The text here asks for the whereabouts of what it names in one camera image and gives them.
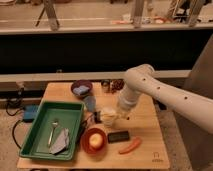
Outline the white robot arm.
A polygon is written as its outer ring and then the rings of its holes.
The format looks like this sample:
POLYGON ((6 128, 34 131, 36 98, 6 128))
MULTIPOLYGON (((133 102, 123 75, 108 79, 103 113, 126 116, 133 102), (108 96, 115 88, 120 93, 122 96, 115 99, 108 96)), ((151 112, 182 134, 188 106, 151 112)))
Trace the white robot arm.
POLYGON ((122 114, 131 111, 145 93, 213 134, 213 100, 162 83, 153 77, 154 72, 151 65, 143 64, 124 73, 125 85, 117 102, 122 114))

